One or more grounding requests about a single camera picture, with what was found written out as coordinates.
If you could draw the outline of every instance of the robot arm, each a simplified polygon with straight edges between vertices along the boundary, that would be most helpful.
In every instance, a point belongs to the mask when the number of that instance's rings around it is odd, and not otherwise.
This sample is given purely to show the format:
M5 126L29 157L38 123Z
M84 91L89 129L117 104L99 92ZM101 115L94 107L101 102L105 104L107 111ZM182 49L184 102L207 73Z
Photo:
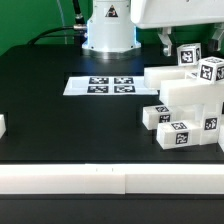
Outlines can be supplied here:
M131 4L131 20L137 27L162 28L159 37L165 55L171 55L172 42L168 35L173 26L219 23L209 49L220 50L224 38L223 0L132 0Z

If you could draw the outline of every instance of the metal bracket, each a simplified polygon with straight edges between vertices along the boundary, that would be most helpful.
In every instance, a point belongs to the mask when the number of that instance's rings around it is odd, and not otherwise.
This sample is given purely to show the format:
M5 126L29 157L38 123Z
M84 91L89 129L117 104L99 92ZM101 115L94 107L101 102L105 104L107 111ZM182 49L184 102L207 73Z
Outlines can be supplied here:
M171 56L172 55L172 42L170 40L169 35L172 33L172 27L163 27L158 30L158 35L160 40L162 41L164 47L163 47L163 53L165 56Z
M209 51L220 51L222 40L224 38L224 23L215 24L216 31L211 40L208 43Z

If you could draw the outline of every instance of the black and white pattern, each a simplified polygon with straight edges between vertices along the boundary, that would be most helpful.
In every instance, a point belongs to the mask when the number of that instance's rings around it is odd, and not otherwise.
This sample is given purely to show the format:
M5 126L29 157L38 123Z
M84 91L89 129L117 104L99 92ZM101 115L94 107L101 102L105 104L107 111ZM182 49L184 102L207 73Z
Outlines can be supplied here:
M188 132L178 133L177 136L176 136L176 144L177 145L187 144L188 136L189 136Z
M114 93L135 93L134 86L114 86Z
M208 118L205 120L205 131L215 130L217 128L218 119Z
M179 123L172 123L171 124L173 126L173 128L175 130L183 130L183 129L187 129L186 125L183 122L179 122Z
M117 12L113 5L111 5L109 11L106 14L106 17L118 17Z
M89 84L109 84L109 78L101 78L101 77L91 77L89 79Z
M193 51L181 51L181 63L193 63Z
M133 78L114 78L114 84L134 84Z
M201 59L200 48L196 49L196 60L199 61Z
M217 69L216 81L224 79L224 66Z
M161 106L161 107L155 107L155 109L159 112L159 113L162 113L162 112L168 112L169 110L164 107L164 106Z
M212 79L212 73L213 73L213 67L202 65L201 66L201 74L200 77L202 79L211 80Z
M169 114L161 115L159 117L159 123L167 123L167 122L170 122L170 115Z
M214 64L217 64L217 63L220 63L220 62L224 62L218 58L208 58L208 59L205 59L205 61L207 62L210 62L210 63L214 63Z
M108 86L89 86L87 93L108 93Z

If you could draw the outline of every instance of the white rectangular block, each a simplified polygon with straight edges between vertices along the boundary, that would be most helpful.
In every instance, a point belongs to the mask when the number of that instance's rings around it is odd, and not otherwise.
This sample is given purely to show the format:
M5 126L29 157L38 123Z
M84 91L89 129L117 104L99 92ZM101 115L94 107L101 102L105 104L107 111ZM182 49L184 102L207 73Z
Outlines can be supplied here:
M158 125L157 141L163 149L197 145L201 128L195 121L175 121Z
M125 174L110 165L86 165L86 194L125 194Z
M5 119L4 119L4 116L1 114L0 115L0 138L4 135L5 131L6 131Z
M218 143L222 148L222 150L224 151L224 115L221 116Z
M144 70L144 84L149 89L159 90L161 87L161 81L184 79L186 71L195 71L195 66L180 67L180 66L163 66L145 68Z
M168 107L224 102L224 82L210 85L195 79L162 81L160 101Z

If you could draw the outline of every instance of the white cube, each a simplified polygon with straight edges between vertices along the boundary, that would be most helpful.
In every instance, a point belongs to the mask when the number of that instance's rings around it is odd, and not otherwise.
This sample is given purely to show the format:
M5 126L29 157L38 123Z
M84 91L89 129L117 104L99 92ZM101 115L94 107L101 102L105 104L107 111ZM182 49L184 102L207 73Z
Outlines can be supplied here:
M201 44L184 44L177 48L178 65L197 65L201 59Z
M163 149L197 145L200 133L200 125L195 121L158 124L157 141Z
M216 57L201 59L198 67L198 81L214 84L224 80L224 60Z
M184 79L186 72L197 72L197 66L161 66L144 69L144 85L149 89L160 90L161 81Z
M142 122L148 130L157 129L158 123L170 122L172 110L164 105L143 108Z
M207 117L203 120L200 145L217 143L219 139L221 116Z

